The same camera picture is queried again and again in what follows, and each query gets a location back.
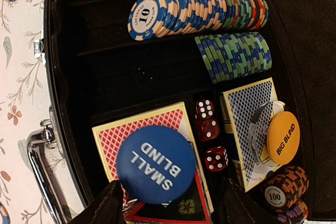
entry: orange disc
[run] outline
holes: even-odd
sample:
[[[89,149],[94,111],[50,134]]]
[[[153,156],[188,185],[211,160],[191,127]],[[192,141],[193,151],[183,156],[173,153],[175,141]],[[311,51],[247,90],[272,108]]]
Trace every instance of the orange disc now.
[[[288,164],[298,151],[300,126],[296,117],[289,111],[277,114],[268,128],[267,151],[273,162]]]

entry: tablecloth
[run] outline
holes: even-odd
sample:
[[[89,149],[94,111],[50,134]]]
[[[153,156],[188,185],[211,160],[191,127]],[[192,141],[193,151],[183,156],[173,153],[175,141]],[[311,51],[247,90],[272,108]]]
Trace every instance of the tablecloth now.
[[[33,54],[43,11],[44,0],[0,0],[0,204],[14,224],[53,223],[26,154],[27,136],[49,118],[46,70]],[[46,156],[64,210],[74,217],[83,205],[67,163],[57,149]]]

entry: dealer button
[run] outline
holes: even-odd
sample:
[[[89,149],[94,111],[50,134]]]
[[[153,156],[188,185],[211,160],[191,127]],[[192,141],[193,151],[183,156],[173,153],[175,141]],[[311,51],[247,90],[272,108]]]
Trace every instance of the dealer button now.
[[[177,131],[147,126],[132,133],[117,155],[117,174],[123,188],[148,204],[179,198],[196,172],[190,143]]]
[[[298,151],[300,127],[296,117],[289,111],[277,114],[268,128],[267,151],[273,162],[288,164]]]

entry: poker set case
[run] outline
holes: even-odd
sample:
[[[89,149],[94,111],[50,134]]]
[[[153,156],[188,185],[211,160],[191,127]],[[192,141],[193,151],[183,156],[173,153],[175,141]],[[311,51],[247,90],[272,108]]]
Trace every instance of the poker set case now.
[[[259,32],[269,45],[272,69],[215,85],[197,50],[196,34],[147,41],[130,37],[127,22],[135,1],[45,0],[43,43],[52,122],[84,205],[108,185],[93,126],[179,101],[194,118],[193,98],[202,92],[214,97],[220,113],[220,92],[272,77],[278,99],[300,123],[301,143],[292,163],[303,167],[310,179],[303,198],[309,219],[336,219],[336,0],[266,0],[269,21]],[[191,127],[196,132],[194,122]],[[203,158],[207,145],[198,144]],[[218,193],[223,174],[205,175],[215,206],[214,223],[226,222],[216,217],[223,209],[239,216],[232,223],[265,223],[265,218],[277,223],[251,200],[256,192],[241,199],[248,207],[244,202],[229,206],[231,196],[225,199]],[[251,217],[253,212],[260,213],[259,219]]]

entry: red die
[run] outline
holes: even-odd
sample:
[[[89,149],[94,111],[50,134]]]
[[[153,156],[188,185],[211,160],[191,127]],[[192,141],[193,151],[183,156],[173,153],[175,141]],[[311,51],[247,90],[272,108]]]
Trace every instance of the red die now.
[[[205,165],[211,172],[219,172],[228,166],[226,149],[222,146],[210,148],[205,152]]]
[[[220,130],[216,119],[210,118],[205,121],[197,121],[196,123],[199,130],[199,137],[202,142],[215,139],[219,136]]]
[[[196,115],[198,120],[206,120],[212,117],[215,113],[214,104],[208,99],[199,100],[196,102]]]

